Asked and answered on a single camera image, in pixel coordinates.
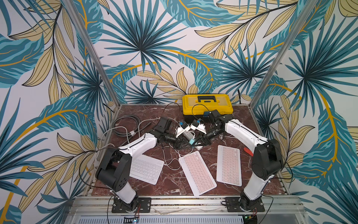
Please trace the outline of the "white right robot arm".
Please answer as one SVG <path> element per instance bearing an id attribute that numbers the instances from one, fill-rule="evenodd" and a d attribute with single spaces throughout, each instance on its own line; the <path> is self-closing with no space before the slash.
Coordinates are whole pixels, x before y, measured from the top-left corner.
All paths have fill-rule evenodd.
<path id="1" fill-rule="evenodd" d="M 231 114 L 221 115 L 217 110 L 204 112 L 204 118 L 210 120 L 213 127 L 194 138 L 194 146 L 207 146 L 211 140 L 221 133 L 228 133 L 243 143 L 253 157 L 252 175 L 247 186 L 240 194 L 235 206 L 242 211 L 252 211 L 262 202 L 263 190 L 268 182 L 284 168 L 280 144 L 277 140 L 269 140 L 255 133 Z"/>

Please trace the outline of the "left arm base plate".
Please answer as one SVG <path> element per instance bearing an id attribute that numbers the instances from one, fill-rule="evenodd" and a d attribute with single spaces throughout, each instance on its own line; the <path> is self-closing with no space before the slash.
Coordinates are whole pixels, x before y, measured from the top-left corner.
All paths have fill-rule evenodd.
<path id="1" fill-rule="evenodd" d="M 136 197 L 131 203 L 125 203 L 119 198 L 114 198 L 112 213 L 149 213 L 152 199 L 150 197 Z"/>

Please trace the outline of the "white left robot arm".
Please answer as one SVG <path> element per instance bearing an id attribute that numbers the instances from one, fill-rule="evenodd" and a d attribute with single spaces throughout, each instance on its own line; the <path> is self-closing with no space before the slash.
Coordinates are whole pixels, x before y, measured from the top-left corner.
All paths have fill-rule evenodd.
<path id="1" fill-rule="evenodd" d="M 129 210 L 134 210 L 138 203 L 138 194 L 128 183 L 132 160 L 161 143 L 171 144 L 174 149 L 188 143 L 183 137 L 169 132 L 171 123 L 170 119 L 162 117 L 153 129 L 137 140 L 119 148 L 110 147 L 102 157 L 96 178 L 112 190 L 115 198 L 126 204 Z"/>

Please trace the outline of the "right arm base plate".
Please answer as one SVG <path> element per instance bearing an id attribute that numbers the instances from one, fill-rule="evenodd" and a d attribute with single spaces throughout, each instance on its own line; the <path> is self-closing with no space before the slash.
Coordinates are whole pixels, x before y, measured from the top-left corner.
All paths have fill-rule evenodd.
<path id="1" fill-rule="evenodd" d="M 264 212 L 261 198 L 249 200 L 246 197 L 226 197 L 224 205 L 228 212 Z"/>

